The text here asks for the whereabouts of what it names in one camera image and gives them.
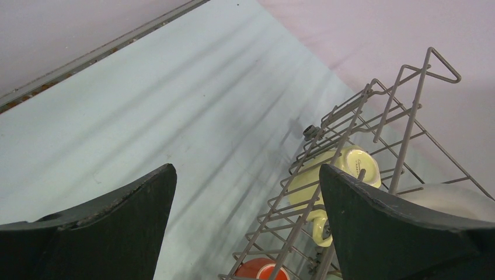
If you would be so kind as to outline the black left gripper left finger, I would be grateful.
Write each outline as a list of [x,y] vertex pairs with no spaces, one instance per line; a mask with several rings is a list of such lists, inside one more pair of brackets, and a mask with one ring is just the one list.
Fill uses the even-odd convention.
[[1,226],[2,279],[152,279],[177,184],[170,164],[34,222]]

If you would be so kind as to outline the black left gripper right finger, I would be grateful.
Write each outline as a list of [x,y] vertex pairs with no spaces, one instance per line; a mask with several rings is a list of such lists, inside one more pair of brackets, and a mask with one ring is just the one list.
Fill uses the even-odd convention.
[[493,279],[494,223],[408,202],[324,164],[320,189],[344,279]]

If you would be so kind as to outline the grey wire dish rack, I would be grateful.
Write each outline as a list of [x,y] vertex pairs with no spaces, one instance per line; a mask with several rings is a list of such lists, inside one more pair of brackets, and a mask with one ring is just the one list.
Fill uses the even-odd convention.
[[427,81],[461,81],[430,47],[308,126],[281,191],[219,279],[493,279],[494,194],[417,120]]

